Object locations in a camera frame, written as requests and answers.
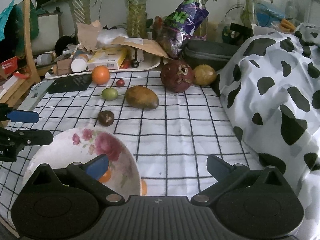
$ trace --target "floral bowl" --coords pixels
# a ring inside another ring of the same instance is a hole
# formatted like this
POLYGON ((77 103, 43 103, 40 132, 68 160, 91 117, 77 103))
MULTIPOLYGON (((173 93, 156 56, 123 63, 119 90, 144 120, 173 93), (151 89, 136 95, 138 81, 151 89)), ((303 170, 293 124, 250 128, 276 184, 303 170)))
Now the floral bowl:
POLYGON ((70 163, 86 163, 100 154, 108 156, 109 169, 99 181, 125 200, 130 195, 141 195, 137 164, 127 147, 114 135, 95 127, 67 130, 56 135, 50 145, 42 146, 30 161, 22 185, 42 163, 53 169, 66 168, 70 163))

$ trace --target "orange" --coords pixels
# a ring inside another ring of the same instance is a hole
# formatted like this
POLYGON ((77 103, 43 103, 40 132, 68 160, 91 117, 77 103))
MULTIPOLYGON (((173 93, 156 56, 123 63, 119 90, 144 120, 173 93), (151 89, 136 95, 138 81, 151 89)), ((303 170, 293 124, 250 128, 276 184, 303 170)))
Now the orange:
POLYGON ((147 194, 147 184, 144 179, 141 180, 141 195, 145 196, 147 194))
POLYGON ((108 182, 110 178, 111 178, 111 170, 108 169, 107 172, 103 174, 103 176, 99 179, 99 182, 101 183, 108 182))
POLYGON ((97 66, 92 70, 92 81, 97 85, 103 85, 110 79, 110 71, 106 66, 97 66))

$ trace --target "wooden chair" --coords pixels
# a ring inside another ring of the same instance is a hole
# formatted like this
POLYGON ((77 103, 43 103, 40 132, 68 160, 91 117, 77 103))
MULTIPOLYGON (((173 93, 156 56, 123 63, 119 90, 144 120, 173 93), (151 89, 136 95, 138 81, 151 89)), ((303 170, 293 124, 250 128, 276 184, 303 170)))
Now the wooden chair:
POLYGON ((40 77, 37 73, 36 65, 33 60, 30 38, 30 0, 23 1, 23 29, 24 29, 24 48, 27 65, 25 69, 30 74, 29 79, 18 79, 0 99, 0 103, 6 103, 13 107, 22 95, 33 85, 39 83, 40 77))

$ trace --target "grid tablecloth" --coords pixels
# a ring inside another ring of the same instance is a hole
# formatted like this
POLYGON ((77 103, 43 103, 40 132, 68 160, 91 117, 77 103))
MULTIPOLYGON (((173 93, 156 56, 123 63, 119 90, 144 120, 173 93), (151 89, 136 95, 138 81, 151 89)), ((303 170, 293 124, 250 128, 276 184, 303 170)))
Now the grid tablecloth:
MULTIPOLYGON (((207 156, 214 154, 230 164, 243 163, 251 169, 261 166, 235 137, 219 98, 210 87, 190 87, 185 93, 166 90, 160 72, 114 73, 103 86, 91 84, 86 91, 46 94, 34 111, 36 124, 9 123, 7 129, 50 130, 57 135, 74 127, 100 126, 97 115, 110 110, 115 121, 101 127, 115 134, 135 156, 145 179, 147 195, 186 195, 189 198, 216 182, 206 169, 207 156), (122 78, 119 97, 105 101, 101 92, 122 78), (159 98, 154 110, 127 104, 128 86, 141 85, 159 98)), ((40 146, 25 147, 15 163, 0 162, 0 215, 12 224, 10 211, 22 187, 27 166, 40 146)))

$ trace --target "cow print fabric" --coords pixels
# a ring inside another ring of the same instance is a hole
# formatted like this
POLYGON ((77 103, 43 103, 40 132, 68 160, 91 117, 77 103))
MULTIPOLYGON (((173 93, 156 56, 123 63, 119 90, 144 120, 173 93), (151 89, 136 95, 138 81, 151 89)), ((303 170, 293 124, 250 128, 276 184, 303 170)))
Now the cow print fabric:
POLYGON ((298 239, 320 236, 320 28, 249 38, 212 88, 242 145, 276 166, 305 209, 298 239))

